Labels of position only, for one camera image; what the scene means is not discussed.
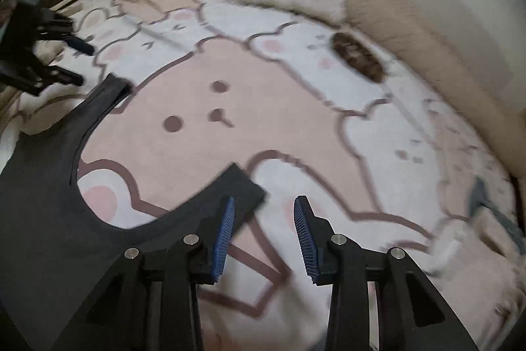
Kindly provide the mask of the dark grey tank top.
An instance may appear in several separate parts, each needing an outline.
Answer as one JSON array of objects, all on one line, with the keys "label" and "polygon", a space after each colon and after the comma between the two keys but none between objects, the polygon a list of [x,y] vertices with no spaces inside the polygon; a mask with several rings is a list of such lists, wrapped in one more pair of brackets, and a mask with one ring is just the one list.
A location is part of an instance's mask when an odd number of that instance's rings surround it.
[{"label": "dark grey tank top", "polygon": [[222,197],[243,220],[265,191],[231,165],[161,218],[132,229],[104,223],[77,186],[80,155],[105,116],[130,94],[104,79],[73,111],[35,135],[21,134],[1,173],[1,301],[35,350],[50,349],[95,284],[126,249],[163,249],[211,215]]}]

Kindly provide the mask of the pile of light clothes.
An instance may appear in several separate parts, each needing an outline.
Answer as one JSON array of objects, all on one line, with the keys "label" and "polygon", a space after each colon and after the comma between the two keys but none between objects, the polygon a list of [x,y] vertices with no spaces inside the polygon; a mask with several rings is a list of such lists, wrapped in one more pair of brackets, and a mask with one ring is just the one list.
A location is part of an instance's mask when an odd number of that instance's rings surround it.
[{"label": "pile of light clothes", "polygon": [[444,229],[429,275],[480,349],[508,332],[525,308],[525,237],[474,179],[468,220]]}]

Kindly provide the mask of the cartoon bear bed sheet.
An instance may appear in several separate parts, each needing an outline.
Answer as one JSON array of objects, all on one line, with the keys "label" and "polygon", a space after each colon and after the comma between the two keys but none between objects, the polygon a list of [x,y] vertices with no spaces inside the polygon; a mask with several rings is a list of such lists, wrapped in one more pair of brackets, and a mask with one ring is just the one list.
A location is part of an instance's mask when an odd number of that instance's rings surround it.
[{"label": "cartoon bear bed sheet", "polygon": [[79,0],[54,66],[81,87],[22,95],[1,122],[1,173],[21,134],[53,126],[109,76],[130,83],[89,136],[77,186],[104,223],[161,218],[231,165],[265,191],[236,230],[219,281],[199,289],[209,350],[315,350],[331,291],[308,277],[293,220],[304,195],[361,247],[405,252],[430,277],[432,246],[468,220],[478,176],[514,222],[514,187],[479,132],[433,86],[364,35],[381,84],[335,53],[319,21],[224,0]]}]

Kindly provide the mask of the brown round item on bed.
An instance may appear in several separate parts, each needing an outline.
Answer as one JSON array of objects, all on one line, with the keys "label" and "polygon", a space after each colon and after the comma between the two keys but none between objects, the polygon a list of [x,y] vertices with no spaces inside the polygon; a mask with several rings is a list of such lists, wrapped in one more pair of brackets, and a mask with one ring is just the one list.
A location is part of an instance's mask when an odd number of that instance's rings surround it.
[{"label": "brown round item on bed", "polygon": [[376,56],[353,35],[337,32],[331,39],[335,53],[347,65],[370,81],[380,84],[387,74]]}]

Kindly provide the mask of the beige long bolster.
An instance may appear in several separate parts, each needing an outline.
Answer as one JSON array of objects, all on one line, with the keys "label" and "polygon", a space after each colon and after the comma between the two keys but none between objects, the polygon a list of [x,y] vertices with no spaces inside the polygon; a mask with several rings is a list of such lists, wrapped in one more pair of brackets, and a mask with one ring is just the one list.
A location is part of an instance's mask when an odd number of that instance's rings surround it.
[{"label": "beige long bolster", "polygon": [[476,81],[456,49],[405,0],[345,0],[348,23],[406,62],[481,134],[505,168],[525,177],[525,121]]}]

